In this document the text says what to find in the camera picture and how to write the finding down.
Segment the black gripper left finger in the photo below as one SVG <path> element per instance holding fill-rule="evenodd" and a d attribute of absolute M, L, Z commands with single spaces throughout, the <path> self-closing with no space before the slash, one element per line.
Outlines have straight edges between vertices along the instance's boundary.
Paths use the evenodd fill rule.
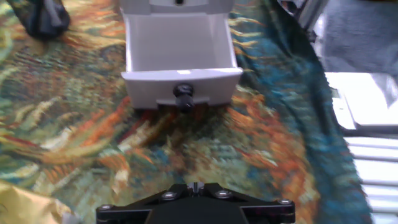
<path fill-rule="evenodd" d="M 145 221 L 158 205 L 192 196 L 197 191 L 197 183 L 173 184 L 169 189 L 133 202 L 125 206 L 104 204 L 96 209 L 96 224 L 124 223 L 126 221 Z"/>

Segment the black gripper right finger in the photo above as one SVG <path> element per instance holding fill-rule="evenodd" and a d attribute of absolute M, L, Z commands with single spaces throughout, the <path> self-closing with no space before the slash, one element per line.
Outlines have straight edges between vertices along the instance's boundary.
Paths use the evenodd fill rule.
<path fill-rule="evenodd" d="M 196 196 L 235 205 L 246 223 L 295 223 L 295 203 L 289 199 L 264 201 L 222 187 L 217 183 L 196 183 Z"/>

